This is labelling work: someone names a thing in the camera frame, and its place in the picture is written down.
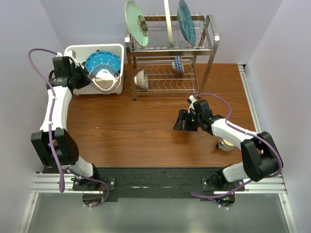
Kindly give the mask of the red patterned bowl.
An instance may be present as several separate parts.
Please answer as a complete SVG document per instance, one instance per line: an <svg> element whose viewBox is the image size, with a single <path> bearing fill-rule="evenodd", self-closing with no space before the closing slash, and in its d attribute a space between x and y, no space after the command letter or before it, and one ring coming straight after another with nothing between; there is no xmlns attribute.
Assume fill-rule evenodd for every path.
<svg viewBox="0 0 311 233"><path fill-rule="evenodd" d="M144 69L139 71L136 74L136 76L134 77L134 83L137 87L139 87L142 90L148 89L148 87L149 87L148 74Z"/></svg>

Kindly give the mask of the white plastic bin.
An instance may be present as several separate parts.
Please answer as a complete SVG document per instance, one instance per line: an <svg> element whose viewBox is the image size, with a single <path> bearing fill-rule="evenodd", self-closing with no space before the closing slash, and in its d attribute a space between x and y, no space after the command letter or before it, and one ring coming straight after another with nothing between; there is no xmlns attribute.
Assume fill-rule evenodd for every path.
<svg viewBox="0 0 311 233"><path fill-rule="evenodd" d="M104 50L112 52L116 55L118 55L121 59L121 83L117 87L117 89L112 92L111 94L121 94L123 89L123 67L124 67L124 46L121 44L91 44L91 45L72 45L65 49L66 51L73 50L76 52L76 60L78 63L82 65L83 68L86 58L90 56L92 53L98 51L98 50ZM74 93L76 95L88 95L88 94L101 94L99 91L97 91L95 88L89 84L86 87L83 87L82 89L75 90Z"/></svg>

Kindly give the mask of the metal dish rack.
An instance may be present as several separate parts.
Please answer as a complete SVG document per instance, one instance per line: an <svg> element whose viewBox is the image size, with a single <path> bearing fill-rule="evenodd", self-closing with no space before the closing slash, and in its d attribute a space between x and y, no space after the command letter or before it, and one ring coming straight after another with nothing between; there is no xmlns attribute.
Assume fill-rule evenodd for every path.
<svg viewBox="0 0 311 233"><path fill-rule="evenodd" d="M165 16L147 15L149 43L140 46L126 32L125 50L132 100L142 96L181 97L202 93L219 45L219 33L212 15L192 15L196 44L194 47L183 37L177 16L171 16L174 47L169 48ZM181 56L184 73L172 66L176 56ZM136 74L145 70L149 87L142 90L134 83Z"/></svg>

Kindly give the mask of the turquoise scalloped plate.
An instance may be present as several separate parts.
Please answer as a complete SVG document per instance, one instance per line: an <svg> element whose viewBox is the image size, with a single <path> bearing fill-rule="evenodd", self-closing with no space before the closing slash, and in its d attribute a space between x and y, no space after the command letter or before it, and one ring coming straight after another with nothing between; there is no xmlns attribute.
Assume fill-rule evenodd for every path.
<svg viewBox="0 0 311 233"><path fill-rule="evenodd" d="M84 67L91 73L95 67L107 69L112 74L121 73L121 59L118 55L104 50L98 50L86 58Z"/></svg>

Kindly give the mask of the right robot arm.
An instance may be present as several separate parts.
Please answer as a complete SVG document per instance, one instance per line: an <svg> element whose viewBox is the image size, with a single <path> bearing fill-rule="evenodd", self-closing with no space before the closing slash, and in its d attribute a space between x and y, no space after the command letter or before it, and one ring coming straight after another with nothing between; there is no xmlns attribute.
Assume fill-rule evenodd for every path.
<svg viewBox="0 0 311 233"><path fill-rule="evenodd" d="M227 191L235 181L250 179L258 182L281 172L283 161L268 132L257 133L232 124L225 117L213 114L206 100L190 97L188 102L189 109L179 110L174 130L196 132L201 129L241 151L242 162L226 166L212 176L212 183L219 189Z"/></svg>

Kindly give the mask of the blue zigzag bowl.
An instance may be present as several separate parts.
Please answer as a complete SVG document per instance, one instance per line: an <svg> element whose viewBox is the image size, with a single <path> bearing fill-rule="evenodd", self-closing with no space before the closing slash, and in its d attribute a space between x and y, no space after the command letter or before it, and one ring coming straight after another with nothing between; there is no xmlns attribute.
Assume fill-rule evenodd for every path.
<svg viewBox="0 0 311 233"><path fill-rule="evenodd" d="M179 74L183 74L184 73L184 65L183 65L183 61L182 61L182 57L181 56L176 56L174 58L174 61L172 62L172 66L173 69L179 73Z"/></svg>

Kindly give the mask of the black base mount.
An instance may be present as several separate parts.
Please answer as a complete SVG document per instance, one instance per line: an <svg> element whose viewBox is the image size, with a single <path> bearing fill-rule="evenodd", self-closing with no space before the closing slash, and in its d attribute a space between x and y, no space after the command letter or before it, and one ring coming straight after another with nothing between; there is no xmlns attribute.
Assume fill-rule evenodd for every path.
<svg viewBox="0 0 311 233"><path fill-rule="evenodd" d="M243 179L227 182L221 177L220 167L100 167L93 180L72 178L73 190L83 191L83 202L98 203L103 198L96 194L108 191L107 201L121 198L190 199L192 192L213 196L215 192L228 192Z"/></svg>

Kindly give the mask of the beige plate in rack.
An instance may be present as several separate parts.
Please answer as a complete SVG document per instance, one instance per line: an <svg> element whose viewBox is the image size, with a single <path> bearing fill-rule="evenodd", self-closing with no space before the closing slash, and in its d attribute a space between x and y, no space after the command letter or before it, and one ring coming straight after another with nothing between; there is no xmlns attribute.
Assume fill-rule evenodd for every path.
<svg viewBox="0 0 311 233"><path fill-rule="evenodd" d="M164 8L165 8L165 18L166 18L167 31L168 31L168 40L169 40L168 44L169 44L169 48L173 48L174 40L173 40L173 32L172 32L171 13L170 13L168 0L164 0Z"/></svg>

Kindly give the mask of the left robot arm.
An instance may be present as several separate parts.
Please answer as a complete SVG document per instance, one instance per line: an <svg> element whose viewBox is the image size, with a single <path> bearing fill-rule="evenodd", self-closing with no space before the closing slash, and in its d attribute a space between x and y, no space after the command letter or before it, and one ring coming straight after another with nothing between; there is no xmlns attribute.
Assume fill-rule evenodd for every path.
<svg viewBox="0 0 311 233"><path fill-rule="evenodd" d="M82 65L70 56L56 56L54 69L49 74L48 105L44 121L38 132L31 135L31 143L45 167L69 169L85 176L84 186L89 190L100 187L101 179L95 175L95 166L79 154L76 142L67 131L67 116L73 91L89 84Z"/></svg>

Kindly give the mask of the teal plate in rack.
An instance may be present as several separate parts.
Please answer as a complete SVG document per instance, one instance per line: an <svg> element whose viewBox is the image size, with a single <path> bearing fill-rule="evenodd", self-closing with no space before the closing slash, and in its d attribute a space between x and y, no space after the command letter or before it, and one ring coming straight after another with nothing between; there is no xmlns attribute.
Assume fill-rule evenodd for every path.
<svg viewBox="0 0 311 233"><path fill-rule="evenodd" d="M188 5L184 0L178 2L177 19L183 37L194 47L196 44L195 27Z"/></svg>

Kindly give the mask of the beige paper cup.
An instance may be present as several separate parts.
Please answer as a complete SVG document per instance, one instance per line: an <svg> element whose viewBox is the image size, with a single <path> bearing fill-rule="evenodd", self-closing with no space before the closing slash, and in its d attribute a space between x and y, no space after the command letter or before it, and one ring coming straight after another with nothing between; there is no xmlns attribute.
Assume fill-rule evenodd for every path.
<svg viewBox="0 0 311 233"><path fill-rule="evenodd" d="M219 138L216 147L223 151L232 151L236 146L223 138Z"/></svg>

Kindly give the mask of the mint flower plate in rack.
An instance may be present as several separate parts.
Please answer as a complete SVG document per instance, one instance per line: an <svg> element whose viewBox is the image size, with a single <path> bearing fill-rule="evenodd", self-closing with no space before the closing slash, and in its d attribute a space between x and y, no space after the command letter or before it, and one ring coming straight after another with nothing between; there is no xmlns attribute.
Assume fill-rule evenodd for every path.
<svg viewBox="0 0 311 233"><path fill-rule="evenodd" d="M125 18L129 33L140 46L146 47L149 43L149 28L142 9L134 0L126 2Z"/></svg>

